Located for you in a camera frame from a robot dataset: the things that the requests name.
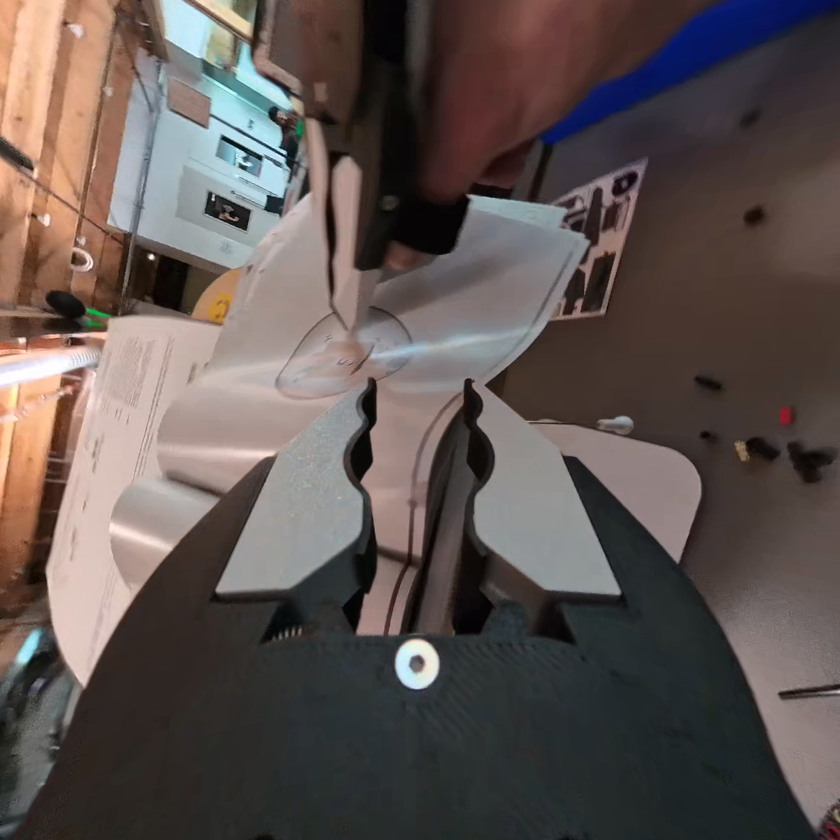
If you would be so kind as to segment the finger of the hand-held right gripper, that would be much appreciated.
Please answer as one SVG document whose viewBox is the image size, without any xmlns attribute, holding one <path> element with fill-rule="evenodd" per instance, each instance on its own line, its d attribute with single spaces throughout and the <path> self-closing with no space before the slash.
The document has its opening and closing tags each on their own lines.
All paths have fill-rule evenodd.
<svg viewBox="0 0 840 840">
<path fill-rule="evenodd" d="M 318 222 L 324 248 L 324 274 L 327 281 L 329 305 L 338 312 L 335 302 L 336 283 L 333 270 L 335 252 L 335 219 L 332 204 L 333 170 L 340 162 L 340 150 L 329 143 L 331 132 L 318 120 L 305 121 L 305 141 L 308 156 L 308 178 L 312 216 Z"/>
<path fill-rule="evenodd" d="M 361 168 L 340 160 L 332 169 L 332 306 L 347 333 L 357 333 L 372 304 L 379 270 L 355 266 L 361 210 Z"/>
</svg>

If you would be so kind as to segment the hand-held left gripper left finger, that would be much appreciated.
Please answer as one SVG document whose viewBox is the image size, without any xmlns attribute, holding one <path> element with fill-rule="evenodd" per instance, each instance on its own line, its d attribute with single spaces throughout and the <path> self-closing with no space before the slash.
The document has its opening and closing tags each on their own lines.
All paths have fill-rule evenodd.
<svg viewBox="0 0 840 840">
<path fill-rule="evenodd" d="M 275 457 L 216 585 L 222 602 L 276 602 L 270 631 L 336 610 L 357 629 L 376 573 L 371 498 L 376 383 L 342 396 Z"/>
</svg>

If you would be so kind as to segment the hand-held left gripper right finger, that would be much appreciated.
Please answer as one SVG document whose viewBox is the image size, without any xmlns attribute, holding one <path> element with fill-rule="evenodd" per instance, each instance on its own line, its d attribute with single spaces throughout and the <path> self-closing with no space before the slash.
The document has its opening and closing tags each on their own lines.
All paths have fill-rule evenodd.
<svg viewBox="0 0 840 840">
<path fill-rule="evenodd" d="M 485 386 L 467 379 L 472 486 L 453 602 L 456 634 L 480 634 L 511 603 L 526 634 L 570 634 L 563 605 L 622 596 L 561 452 Z"/>
</svg>

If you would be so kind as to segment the lego instruction booklet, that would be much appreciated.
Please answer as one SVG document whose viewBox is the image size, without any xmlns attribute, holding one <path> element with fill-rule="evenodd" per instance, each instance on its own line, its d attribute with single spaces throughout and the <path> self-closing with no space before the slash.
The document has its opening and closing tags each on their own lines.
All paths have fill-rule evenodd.
<svg viewBox="0 0 840 840">
<path fill-rule="evenodd" d="M 364 478 L 385 572 L 360 630 L 385 620 L 396 563 L 417 562 L 434 453 L 464 381 L 485 384 L 540 335 L 583 237 L 499 215 L 479 199 L 455 251 L 374 293 L 374 350 L 336 393 L 295 383 L 292 359 L 338 328 L 306 198 L 252 252 L 221 327 L 187 318 L 111 322 L 47 563 L 59 651 L 85 685 L 131 601 L 163 558 L 261 460 L 343 397 L 377 380 L 373 465 Z"/>
</svg>

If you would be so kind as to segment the person's right forearm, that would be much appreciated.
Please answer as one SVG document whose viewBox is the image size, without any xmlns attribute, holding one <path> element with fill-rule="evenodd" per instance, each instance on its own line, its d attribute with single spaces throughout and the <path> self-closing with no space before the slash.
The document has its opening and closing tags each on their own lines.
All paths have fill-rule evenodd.
<svg viewBox="0 0 840 840">
<path fill-rule="evenodd" d="M 712 1 L 569 2 L 563 11 L 566 107 L 638 69 Z"/>
</svg>

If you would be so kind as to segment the black lego connector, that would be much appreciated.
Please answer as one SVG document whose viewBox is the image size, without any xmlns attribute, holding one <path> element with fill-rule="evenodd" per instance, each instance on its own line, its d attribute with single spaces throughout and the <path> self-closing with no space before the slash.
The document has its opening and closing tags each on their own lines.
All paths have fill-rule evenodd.
<svg viewBox="0 0 840 840">
<path fill-rule="evenodd" d="M 838 457 L 837 448 L 808 448 L 798 440 L 787 443 L 786 453 L 796 475 L 809 485 L 820 482 L 824 469 L 835 463 Z"/>
</svg>

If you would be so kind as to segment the person's right hand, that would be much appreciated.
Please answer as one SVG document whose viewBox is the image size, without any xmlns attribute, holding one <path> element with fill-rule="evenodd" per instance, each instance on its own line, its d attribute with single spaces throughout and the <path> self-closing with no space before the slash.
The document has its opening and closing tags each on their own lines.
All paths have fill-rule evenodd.
<svg viewBox="0 0 840 840">
<path fill-rule="evenodd" d="M 469 189 L 514 186 L 536 137 L 591 85 L 585 57 L 603 2 L 449 1 L 433 17 L 419 197 L 451 207 Z"/>
</svg>

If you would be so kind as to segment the white book stand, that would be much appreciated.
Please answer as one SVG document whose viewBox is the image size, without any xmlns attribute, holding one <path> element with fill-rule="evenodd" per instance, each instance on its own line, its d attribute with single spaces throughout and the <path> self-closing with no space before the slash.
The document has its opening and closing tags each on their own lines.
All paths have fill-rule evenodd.
<svg viewBox="0 0 840 840">
<path fill-rule="evenodd" d="M 550 420 L 531 421 L 564 456 L 577 458 L 677 563 L 702 499 L 694 465 L 674 449 Z"/>
</svg>

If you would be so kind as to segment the sticker sheet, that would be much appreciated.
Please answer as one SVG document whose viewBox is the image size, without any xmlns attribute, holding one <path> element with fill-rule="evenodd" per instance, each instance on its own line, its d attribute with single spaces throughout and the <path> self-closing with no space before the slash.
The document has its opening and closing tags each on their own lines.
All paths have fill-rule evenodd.
<svg viewBox="0 0 840 840">
<path fill-rule="evenodd" d="M 562 195 L 553 204 L 566 214 L 562 227 L 582 234 L 589 247 L 573 273 L 551 320 L 606 314 L 648 158 L 628 164 Z"/>
</svg>

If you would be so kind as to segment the blue plastic bin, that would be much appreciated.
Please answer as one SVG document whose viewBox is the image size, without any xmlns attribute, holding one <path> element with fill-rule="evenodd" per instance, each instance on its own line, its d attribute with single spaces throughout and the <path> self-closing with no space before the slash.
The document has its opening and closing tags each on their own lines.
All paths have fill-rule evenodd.
<svg viewBox="0 0 840 840">
<path fill-rule="evenodd" d="M 638 68 L 595 87 L 540 139 L 544 144 L 565 140 L 725 60 L 833 13 L 838 6 L 838 1 L 727 1 L 712 5 Z"/>
</svg>

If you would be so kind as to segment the silver air duct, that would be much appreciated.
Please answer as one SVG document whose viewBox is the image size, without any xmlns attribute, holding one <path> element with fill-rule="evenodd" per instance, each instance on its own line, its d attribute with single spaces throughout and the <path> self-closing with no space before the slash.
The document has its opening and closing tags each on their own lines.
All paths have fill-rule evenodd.
<svg viewBox="0 0 840 840">
<path fill-rule="evenodd" d="M 1 389 L 96 367 L 102 351 L 91 346 L 33 350 L 1 357 Z"/>
</svg>

